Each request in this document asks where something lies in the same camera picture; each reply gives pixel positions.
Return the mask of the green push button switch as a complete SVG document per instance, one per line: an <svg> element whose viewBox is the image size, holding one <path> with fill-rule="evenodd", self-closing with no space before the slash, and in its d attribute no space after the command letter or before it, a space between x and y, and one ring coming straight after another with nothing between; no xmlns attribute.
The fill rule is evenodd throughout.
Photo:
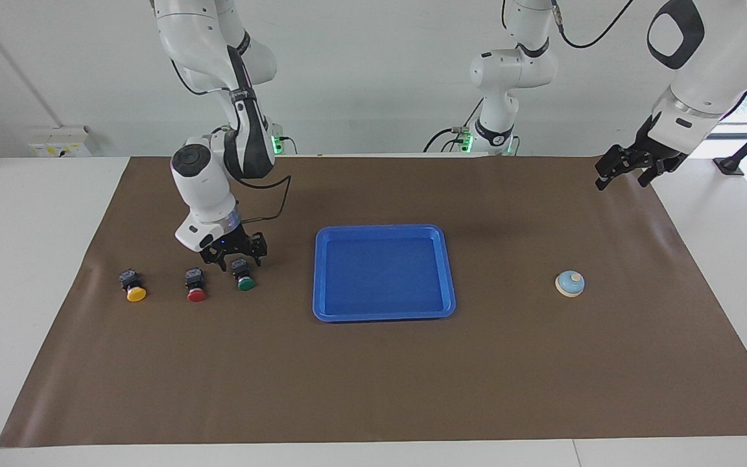
<svg viewBox="0 0 747 467"><path fill-rule="evenodd" d="M255 280L252 278L251 267L246 258L240 257L230 264L231 275L237 282L237 289L240 291L249 291L255 287Z"/></svg>

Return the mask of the red push button switch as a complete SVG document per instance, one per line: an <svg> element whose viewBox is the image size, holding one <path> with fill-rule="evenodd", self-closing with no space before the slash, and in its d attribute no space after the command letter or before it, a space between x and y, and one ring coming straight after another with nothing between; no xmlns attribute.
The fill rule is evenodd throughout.
<svg viewBox="0 0 747 467"><path fill-rule="evenodd" d="M206 278L201 269L192 268L185 272L185 287L190 302L202 302L207 298Z"/></svg>

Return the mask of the yellow push button switch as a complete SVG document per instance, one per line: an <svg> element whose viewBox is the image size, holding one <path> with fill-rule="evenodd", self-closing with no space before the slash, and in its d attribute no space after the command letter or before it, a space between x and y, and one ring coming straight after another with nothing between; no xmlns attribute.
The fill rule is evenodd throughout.
<svg viewBox="0 0 747 467"><path fill-rule="evenodd" d="M126 293L126 299L129 302L139 302L147 296L147 291L143 287L142 275L134 269L126 269L118 277L121 289Z"/></svg>

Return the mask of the light blue desk bell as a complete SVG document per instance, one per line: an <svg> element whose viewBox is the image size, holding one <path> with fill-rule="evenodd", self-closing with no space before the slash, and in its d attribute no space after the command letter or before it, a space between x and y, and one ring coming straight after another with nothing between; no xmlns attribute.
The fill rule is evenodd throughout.
<svg viewBox="0 0 747 467"><path fill-rule="evenodd" d="M565 270L561 272L554 281L557 291L569 298L576 298L585 290L585 278L580 272L575 270Z"/></svg>

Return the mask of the blue plastic tray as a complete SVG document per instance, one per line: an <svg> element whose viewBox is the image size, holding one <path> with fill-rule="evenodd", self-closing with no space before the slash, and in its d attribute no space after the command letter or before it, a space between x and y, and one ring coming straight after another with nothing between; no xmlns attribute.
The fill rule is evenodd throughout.
<svg viewBox="0 0 747 467"><path fill-rule="evenodd" d="M440 227L329 226L315 236L312 310L321 322L435 320L456 308Z"/></svg>

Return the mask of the brown table mat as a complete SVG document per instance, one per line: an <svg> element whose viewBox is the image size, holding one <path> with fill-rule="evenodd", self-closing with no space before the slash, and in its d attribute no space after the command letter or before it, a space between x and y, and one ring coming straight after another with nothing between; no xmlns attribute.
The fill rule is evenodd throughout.
<svg viewBox="0 0 747 467"><path fill-rule="evenodd" d="M585 158L285 158L257 288L205 268L166 158L134 158L0 447L747 435L747 351L652 188ZM456 310L325 323L327 226L444 231ZM129 302L118 277L142 275ZM575 270L584 292L560 294Z"/></svg>

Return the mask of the white wall socket box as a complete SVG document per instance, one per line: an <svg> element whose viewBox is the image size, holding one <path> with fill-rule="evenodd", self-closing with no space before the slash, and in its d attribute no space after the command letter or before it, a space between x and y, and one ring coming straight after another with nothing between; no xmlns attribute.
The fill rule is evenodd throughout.
<svg viewBox="0 0 747 467"><path fill-rule="evenodd" d="M29 148L33 156L45 158L87 158L97 151L91 131L85 125L30 127Z"/></svg>

